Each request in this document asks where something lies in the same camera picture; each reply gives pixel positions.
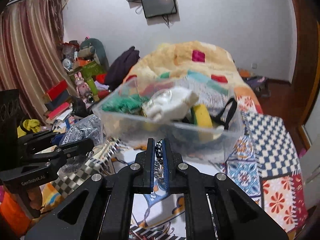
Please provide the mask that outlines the operator hand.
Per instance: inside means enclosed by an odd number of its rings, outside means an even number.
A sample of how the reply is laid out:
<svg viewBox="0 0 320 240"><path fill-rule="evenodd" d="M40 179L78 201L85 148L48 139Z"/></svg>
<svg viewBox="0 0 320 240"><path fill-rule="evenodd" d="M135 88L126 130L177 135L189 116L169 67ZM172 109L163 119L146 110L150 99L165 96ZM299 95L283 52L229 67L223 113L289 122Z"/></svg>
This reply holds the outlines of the operator hand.
<svg viewBox="0 0 320 240"><path fill-rule="evenodd" d="M36 210L40 210L42 207L42 192L40 187L28 189L27 194L30 199L30 207Z"/></svg>

